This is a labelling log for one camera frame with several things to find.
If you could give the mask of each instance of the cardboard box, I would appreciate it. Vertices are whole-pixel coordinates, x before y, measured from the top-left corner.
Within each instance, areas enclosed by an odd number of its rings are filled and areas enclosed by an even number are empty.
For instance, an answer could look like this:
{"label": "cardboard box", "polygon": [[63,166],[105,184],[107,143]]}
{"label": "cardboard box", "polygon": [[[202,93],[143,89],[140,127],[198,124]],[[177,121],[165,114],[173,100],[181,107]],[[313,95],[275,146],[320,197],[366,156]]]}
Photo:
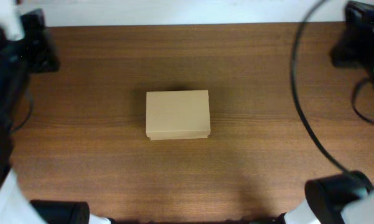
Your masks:
{"label": "cardboard box", "polygon": [[207,138],[207,90],[147,92],[146,134],[151,140]]}

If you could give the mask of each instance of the table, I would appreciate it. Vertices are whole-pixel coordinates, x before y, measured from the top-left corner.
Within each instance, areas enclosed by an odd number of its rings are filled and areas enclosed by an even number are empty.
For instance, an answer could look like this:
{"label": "table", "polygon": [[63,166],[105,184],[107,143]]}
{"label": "table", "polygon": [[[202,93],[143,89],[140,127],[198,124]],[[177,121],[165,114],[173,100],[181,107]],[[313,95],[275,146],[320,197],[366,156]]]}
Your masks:
{"label": "table", "polygon": [[[86,201],[119,220],[197,222],[278,216],[309,179],[338,174],[294,109],[297,24],[52,28],[57,73],[32,77],[35,110],[11,161],[29,199]],[[374,126],[350,106],[363,70],[336,69],[342,23],[309,25],[298,86],[324,146],[374,183]],[[147,91],[208,90],[208,139],[150,141]],[[374,91],[358,108],[374,118]],[[17,115],[27,111],[23,102]]]}

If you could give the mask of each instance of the white wall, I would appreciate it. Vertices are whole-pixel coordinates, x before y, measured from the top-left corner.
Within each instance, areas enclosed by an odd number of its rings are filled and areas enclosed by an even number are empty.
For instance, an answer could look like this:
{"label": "white wall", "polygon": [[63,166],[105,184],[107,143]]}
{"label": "white wall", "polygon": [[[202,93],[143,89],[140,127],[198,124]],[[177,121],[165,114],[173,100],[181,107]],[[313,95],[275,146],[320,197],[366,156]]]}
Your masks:
{"label": "white wall", "polygon": [[[48,26],[297,22],[318,0],[26,0]],[[374,4],[374,0],[360,0]],[[330,0],[313,21],[342,21],[347,0]]]}

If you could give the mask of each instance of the wooden surface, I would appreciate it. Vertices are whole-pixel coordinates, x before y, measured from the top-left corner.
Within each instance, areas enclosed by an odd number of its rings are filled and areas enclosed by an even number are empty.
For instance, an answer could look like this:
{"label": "wooden surface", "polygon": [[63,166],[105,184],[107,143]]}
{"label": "wooden surface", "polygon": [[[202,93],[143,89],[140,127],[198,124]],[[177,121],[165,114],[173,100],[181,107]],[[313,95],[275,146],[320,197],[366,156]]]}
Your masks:
{"label": "wooden surface", "polygon": [[[35,111],[15,136],[25,195],[87,201],[119,220],[215,221],[279,215],[308,179],[336,174],[309,139],[289,89],[296,24],[52,29],[58,73],[34,75]],[[374,182],[374,127],[349,98],[363,70],[331,66],[344,25],[308,27],[299,94],[324,146]],[[147,91],[208,90],[208,139],[151,142]],[[374,92],[358,107],[374,117]],[[21,105],[18,120],[25,116]]]}

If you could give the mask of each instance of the wood grain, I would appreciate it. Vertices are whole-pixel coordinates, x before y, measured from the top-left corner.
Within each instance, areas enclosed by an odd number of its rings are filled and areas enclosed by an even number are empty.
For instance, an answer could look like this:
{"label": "wood grain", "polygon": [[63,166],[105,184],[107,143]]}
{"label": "wood grain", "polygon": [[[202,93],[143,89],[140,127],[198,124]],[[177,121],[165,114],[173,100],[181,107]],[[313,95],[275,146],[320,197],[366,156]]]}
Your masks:
{"label": "wood grain", "polygon": [[[14,136],[25,195],[87,201],[91,212],[119,220],[221,221],[295,208],[306,180],[338,173],[292,103],[296,25],[52,29],[61,70],[33,76],[35,111]],[[328,56],[343,28],[308,27],[299,94],[324,146],[374,182],[374,127],[349,103],[365,72],[335,69]],[[146,92],[166,90],[208,90],[208,139],[148,140]],[[370,87],[358,107],[374,117]]]}

